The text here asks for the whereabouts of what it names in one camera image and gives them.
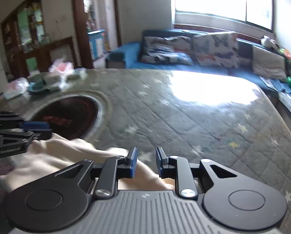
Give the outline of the pink tissue pack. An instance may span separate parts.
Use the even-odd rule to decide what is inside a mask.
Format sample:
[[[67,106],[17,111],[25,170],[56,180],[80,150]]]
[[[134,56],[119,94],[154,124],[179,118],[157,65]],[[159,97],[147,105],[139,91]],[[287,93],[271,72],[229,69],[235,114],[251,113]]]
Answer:
[[[17,96],[25,94],[29,87],[29,82],[26,78],[18,78],[11,81],[5,88],[4,97],[9,100]]]

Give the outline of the black induction cooktop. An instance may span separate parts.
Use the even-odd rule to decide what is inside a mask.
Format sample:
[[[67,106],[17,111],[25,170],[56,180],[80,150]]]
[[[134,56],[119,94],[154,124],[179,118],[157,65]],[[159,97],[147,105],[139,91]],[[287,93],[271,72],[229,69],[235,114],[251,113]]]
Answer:
[[[41,108],[31,121],[49,124],[53,133],[68,140],[83,139],[98,117],[98,104],[86,96],[67,96]]]

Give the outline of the grey quilted star tablecloth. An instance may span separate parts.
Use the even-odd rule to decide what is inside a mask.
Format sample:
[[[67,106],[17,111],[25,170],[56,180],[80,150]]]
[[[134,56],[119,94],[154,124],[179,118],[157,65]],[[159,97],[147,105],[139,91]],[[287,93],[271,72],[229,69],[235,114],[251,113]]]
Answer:
[[[237,77],[164,70],[89,70],[60,91],[0,97],[0,110],[27,119],[67,97],[96,100],[98,118],[85,140],[97,149],[137,147],[155,169],[155,149],[190,162],[211,159],[260,180],[285,197],[281,225],[291,233],[291,132],[270,98]]]

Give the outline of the white tissue box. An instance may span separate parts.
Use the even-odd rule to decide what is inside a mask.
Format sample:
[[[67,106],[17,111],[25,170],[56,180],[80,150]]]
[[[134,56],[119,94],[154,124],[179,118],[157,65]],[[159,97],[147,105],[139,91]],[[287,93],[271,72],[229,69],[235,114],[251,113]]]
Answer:
[[[49,71],[43,76],[43,80],[50,89],[61,89],[74,71],[73,63],[67,62],[66,56],[63,56],[54,61],[49,67]]]

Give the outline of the dark wooden cabinet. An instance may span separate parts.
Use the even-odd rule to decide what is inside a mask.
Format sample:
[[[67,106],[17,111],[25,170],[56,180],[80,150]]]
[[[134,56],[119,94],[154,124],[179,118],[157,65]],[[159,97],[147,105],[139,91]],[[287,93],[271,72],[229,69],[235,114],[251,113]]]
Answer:
[[[61,56],[77,64],[72,37],[52,39],[45,31],[42,0],[24,0],[0,27],[12,79],[47,72]]]

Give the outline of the green wrapped packet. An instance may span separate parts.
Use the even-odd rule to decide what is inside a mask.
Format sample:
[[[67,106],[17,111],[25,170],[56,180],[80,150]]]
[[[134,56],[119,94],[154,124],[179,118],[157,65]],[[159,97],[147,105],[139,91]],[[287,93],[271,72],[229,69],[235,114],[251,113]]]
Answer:
[[[86,68],[76,68],[70,75],[68,75],[69,80],[75,79],[85,79],[87,77],[87,69]]]

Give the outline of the blue white toy cabinet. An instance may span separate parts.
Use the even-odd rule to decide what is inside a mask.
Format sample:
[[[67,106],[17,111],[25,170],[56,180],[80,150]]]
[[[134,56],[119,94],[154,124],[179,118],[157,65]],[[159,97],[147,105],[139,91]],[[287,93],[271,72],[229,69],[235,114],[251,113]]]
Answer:
[[[106,53],[105,32],[106,31],[104,29],[100,29],[87,33],[91,58],[93,59],[93,61],[99,59],[104,53]]]

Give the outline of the left butterfly pillow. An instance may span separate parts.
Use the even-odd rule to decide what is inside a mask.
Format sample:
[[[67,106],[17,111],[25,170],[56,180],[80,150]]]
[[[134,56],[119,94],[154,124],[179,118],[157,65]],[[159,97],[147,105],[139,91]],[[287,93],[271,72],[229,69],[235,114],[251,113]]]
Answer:
[[[156,65],[187,65],[194,63],[190,57],[192,40],[186,36],[146,36],[141,61]]]

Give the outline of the butterfly pillow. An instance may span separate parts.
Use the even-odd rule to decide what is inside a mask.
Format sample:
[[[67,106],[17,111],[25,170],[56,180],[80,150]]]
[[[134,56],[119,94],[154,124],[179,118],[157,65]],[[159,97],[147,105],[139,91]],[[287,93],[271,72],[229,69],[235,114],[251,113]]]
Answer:
[[[186,36],[146,36],[141,61],[156,65],[187,65],[194,63],[190,57],[192,40]]]
[[[238,68],[238,41],[235,32],[215,32],[192,37],[194,55],[201,66]]]

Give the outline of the blue corner sofa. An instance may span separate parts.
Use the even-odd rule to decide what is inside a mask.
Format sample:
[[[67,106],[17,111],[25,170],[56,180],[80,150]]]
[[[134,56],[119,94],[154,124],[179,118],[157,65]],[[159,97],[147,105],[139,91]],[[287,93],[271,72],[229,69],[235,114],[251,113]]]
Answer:
[[[291,116],[291,59],[236,32],[145,30],[110,52],[107,68],[180,70],[246,79],[278,98]]]

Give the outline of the right butterfly pillow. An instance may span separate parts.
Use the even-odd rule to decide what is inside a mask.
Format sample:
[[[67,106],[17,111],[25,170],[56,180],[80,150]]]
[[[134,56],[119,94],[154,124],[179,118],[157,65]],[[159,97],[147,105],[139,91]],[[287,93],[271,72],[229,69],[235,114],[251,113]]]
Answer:
[[[235,32],[215,32],[192,37],[194,55],[201,66],[238,68],[238,41]]]

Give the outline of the grey plain cushion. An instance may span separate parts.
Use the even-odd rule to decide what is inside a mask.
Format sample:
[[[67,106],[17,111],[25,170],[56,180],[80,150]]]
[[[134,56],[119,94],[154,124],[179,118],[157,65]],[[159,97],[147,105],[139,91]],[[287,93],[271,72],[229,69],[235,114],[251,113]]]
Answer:
[[[252,47],[252,56],[252,70],[256,75],[280,81],[287,79],[284,57],[256,46]]]

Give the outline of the panda plush toy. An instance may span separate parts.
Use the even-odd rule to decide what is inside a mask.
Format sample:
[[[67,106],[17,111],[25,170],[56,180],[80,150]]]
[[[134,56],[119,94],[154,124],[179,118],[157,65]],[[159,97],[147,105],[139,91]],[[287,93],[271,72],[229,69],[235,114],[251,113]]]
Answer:
[[[271,39],[267,35],[264,35],[261,39],[261,45],[268,49],[278,49],[278,45],[274,39]]]

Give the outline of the brown wooden door frame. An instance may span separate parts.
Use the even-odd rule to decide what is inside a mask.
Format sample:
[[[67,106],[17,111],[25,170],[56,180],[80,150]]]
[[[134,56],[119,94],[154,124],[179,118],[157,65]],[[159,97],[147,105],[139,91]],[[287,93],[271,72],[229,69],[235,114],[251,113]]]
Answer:
[[[114,0],[114,10],[117,43],[122,45],[117,0]],[[81,65],[86,69],[93,69],[93,60],[91,58],[89,38],[86,30],[86,16],[83,0],[72,0],[72,11]]]

